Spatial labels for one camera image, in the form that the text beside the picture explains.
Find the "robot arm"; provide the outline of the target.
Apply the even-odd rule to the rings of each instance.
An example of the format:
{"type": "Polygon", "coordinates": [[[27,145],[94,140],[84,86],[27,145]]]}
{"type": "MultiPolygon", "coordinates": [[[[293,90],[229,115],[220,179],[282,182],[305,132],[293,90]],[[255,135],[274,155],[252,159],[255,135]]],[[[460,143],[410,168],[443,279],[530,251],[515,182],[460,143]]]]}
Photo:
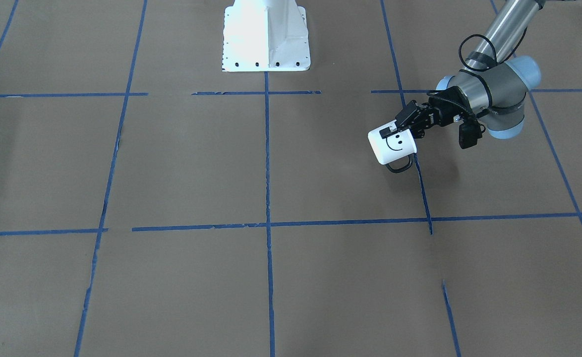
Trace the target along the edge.
{"type": "Polygon", "coordinates": [[[485,34],[477,34],[477,47],[461,58],[456,75],[443,78],[428,91],[425,103],[410,101],[379,129],[381,138],[409,131],[421,139],[433,126],[448,126],[457,120],[459,145],[477,144],[485,129],[494,136],[520,128],[527,92],[539,85],[542,73],[529,56],[514,58],[532,18],[543,8],[543,0],[508,0],[485,34]]]}

